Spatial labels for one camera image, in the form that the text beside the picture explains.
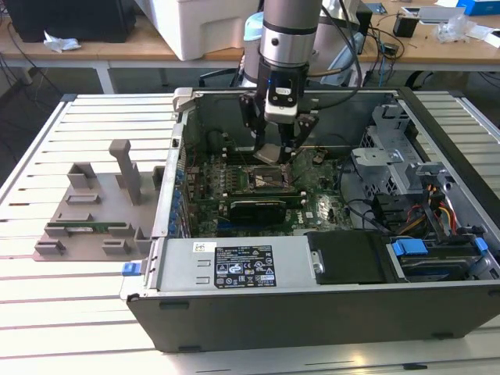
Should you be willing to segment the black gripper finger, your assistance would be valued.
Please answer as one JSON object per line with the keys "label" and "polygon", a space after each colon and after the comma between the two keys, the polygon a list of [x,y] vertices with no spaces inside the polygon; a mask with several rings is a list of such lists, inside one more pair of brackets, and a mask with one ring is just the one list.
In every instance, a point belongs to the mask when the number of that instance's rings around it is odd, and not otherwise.
{"label": "black gripper finger", "polygon": [[292,123],[280,123],[280,161],[288,161],[291,153],[300,148],[319,122],[317,114],[299,114]]}
{"label": "black gripper finger", "polygon": [[238,99],[243,124],[255,139],[253,151],[256,154],[264,146],[266,137],[266,121],[255,98],[255,92],[246,91]]}

